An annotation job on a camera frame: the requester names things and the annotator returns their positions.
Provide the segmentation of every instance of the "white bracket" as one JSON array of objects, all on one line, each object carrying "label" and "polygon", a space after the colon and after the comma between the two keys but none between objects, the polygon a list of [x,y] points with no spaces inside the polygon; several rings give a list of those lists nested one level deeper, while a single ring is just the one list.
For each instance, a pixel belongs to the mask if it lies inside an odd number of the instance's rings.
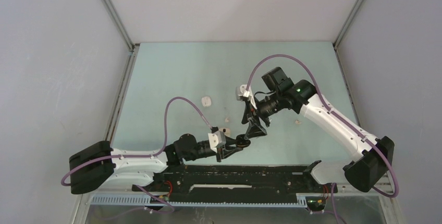
[{"label": "white bracket", "polygon": [[213,134],[208,134],[208,142],[210,143],[210,149],[218,153],[218,148],[226,145],[226,136],[218,130]]},{"label": "white bracket", "polygon": [[246,90],[247,84],[243,84],[236,88],[236,100],[238,101],[249,101],[252,106],[257,109],[255,98],[253,97],[252,87]]},{"label": "white bracket", "polygon": [[112,155],[122,155],[121,158],[113,158],[116,165],[114,173],[107,178],[101,186],[140,185],[147,186],[153,182],[153,174],[163,172],[167,168],[167,155],[165,152],[157,156],[129,158],[126,155],[153,155],[155,151],[126,151],[114,148]]}]

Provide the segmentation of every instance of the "red wire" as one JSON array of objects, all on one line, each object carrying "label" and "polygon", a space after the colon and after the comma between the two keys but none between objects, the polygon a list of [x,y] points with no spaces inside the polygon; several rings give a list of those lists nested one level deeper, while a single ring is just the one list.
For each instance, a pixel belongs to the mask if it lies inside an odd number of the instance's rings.
[{"label": "red wire", "polygon": [[322,185],[322,199],[323,200],[325,200],[324,199],[324,194],[325,194],[325,185]]},{"label": "red wire", "polygon": [[327,191],[327,198],[325,198],[325,200],[327,200],[328,199],[328,187],[325,185],[324,188]]},{"label": "red wire", "polygon": [[165,181],[164,183],[169,184],[169,186],[170,186],[169,193],[167,194],[167,196],[170,196],[170,194],[172,194],[172,190],[174,187],[172,186],[172,183],[170,181]]}]

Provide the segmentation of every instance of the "light blue table surface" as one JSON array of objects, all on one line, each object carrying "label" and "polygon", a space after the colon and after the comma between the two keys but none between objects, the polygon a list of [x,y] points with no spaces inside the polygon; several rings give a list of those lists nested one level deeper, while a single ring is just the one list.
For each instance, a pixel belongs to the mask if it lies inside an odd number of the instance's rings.
[{"label": "light blue table surface", "polygon": [[[287,54],[302,60],[313,72],[326,98],[355,121],[330,42],[143,43],[112,146],[136,151],[160,148],[164,142],[164,109],[174,96],[193,101],[213,126],[229,128],[233,138],[245,133],[247,125],[241,124],[244,103],[236,101],[235,88],[246,84],[253,67],[272,54]],[[310,80],[294,61],[274,58],[256,72],[251,86],[253,92],[267,92],[261,76],[277,66],[295,83]],[[210,107],[202,106],[204,96],[211,97]],[[348,157],[327,133],[292,110],[283,110],[271,119],[268,136],[252,139],[248,148],[221,164],[296,165]],[[171,104],[167,124],[168,144],[185,133],[193,134],[197,141],[207,140],[208,127],[184,101]],[[217,162],[215,157],[209,157],[186,163]]]}]

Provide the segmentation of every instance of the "white wall panel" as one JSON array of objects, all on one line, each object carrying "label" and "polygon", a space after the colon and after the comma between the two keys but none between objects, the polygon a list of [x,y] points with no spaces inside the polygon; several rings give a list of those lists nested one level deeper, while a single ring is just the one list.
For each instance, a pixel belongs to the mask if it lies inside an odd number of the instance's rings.
[{"label": "white wall panel", "polygon": [[408,223],[440,223],[440,0],[366,0],[340,48],[363,126],[395,143]]},{"label": "white wall panel", "polygon": [[128,50],[101,0],[0,8],[0,223],[68,223],[60,180],[102,140]]},{"label": "white wall panel", "polygon": [[334,41],[356,0],[112,0],[140,42]]}]

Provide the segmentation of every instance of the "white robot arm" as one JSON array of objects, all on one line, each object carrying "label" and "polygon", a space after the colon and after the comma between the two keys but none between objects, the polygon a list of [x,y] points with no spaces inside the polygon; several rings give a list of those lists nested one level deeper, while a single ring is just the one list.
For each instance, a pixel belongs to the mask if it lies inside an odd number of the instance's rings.
[{"label": "white robot arm", "polygon": [[[319,97],[315,86],[306,80],[294,84],[280,67],[277,67],[262,76],[264,83],[271,93],[263,100],[251,100],[252,91],[246,90],[246,85],[237,88],[237,99],[245,101],[243,124],[249,128],[245,138],[267,135],[260,120],[267,127],[270,126],[269,116],[282,109],[292,109],[298,114],[320,126],[330,134],[348,153],[349,159],[326,163],[316,161],[305,172],[312,179],[312,183],[327,184],[331,182],[350,182],[356,189],[368,192],[372,186],[387,172],[388,168],[381,157],[367,143],[367,140],[376,144],[391,164],[394,142],[388,138],[377,138],[350,121],[335,109],[323,96]],[[357,129],[364,136],[361,138],[351,127]]]}]

